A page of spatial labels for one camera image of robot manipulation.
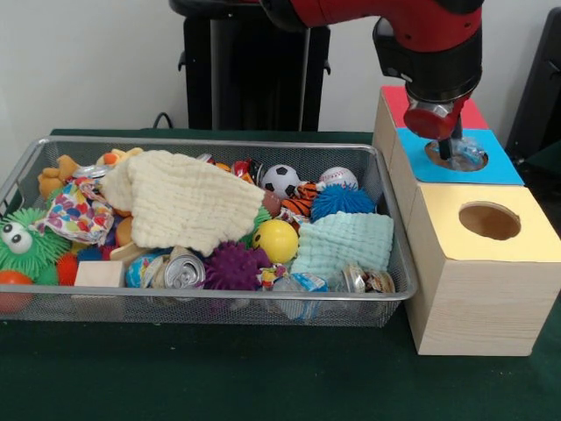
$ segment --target mint green towel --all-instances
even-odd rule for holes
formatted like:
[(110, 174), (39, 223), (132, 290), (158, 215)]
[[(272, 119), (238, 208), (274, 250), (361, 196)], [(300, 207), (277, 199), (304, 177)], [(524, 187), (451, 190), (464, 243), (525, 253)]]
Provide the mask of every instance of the mint green towel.
[(347, 263), (387, 270), (392, 251), (394, 221), (375, 213), (328, 215), (300, 227), (298, 257), (291, 272), (330, 276)]

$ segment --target yellow top panel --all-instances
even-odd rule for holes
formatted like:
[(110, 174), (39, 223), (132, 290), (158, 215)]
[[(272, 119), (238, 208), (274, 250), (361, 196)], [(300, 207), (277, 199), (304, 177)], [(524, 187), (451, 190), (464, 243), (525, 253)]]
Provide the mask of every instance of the yellow top panel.
[(419, 183), (444, 255), (561, 262), (561, 240), (528, 189)]

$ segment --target white wall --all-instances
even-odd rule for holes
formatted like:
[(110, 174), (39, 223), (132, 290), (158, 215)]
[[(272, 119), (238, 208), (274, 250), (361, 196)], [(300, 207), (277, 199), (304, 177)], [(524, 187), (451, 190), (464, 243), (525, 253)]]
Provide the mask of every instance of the white wall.
[[(548, 10), (556, 0), (486, 0), (484, 76), (474, 97), (506, 141)], [(332, 26), (321, 130), (371, 131), (380, 74), (375, 19)], [(0, 2), (0, 180), (54, 127), (141, 128), (168, 111), (187, 125), (176, 71), (182, 17), (167, 0)]]

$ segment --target black and white soccer ball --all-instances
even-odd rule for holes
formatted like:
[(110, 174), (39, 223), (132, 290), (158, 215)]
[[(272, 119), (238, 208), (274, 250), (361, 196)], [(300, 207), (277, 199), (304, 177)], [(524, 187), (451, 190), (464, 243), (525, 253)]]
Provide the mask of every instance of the black and white soccer ball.
[(296, 170), (288, 165), (270, 167), (261, 181), (261, 188), (272, 191), (280, 200), (290, 198), (300, 184)]

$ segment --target metal mesh bin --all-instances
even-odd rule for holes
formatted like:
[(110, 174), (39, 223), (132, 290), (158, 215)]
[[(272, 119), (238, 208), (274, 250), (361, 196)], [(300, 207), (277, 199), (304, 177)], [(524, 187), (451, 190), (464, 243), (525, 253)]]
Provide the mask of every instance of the metal mesh bin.
[[(265, 167), (284, 163), (297, 169), (303, 180), (317, 180), (329, 167), (349, 168), (378, 212), (394, 219), (394, 243), (388, 272), (394, 294), (339, 294), (249, 292), (220, 290), (82, 288), (0, 285), (0, 304), (29, 301), (13, 314), (0, 318), (53, 321), (110, 321), (147, 323), (199, 323), (246, 325), (383, 326), (399, 303), (415, 294), (417, 279), (401, 216), (382, 157), (371, 146), (267, 143), (227, 140), (113, 139), (50, 137), (31, 145), (0, 189), (1, 213), (21, 206), (43, 206), (37, 176), (43, 168), (56, 167), (56, 159), (70, 155), (88, 165), (112, 148), (165, 149), (197, 156), (211, 153), (217, 161), (247, 157)], [(293, 320), (287, 309), (310, 306), (313, 317)]]

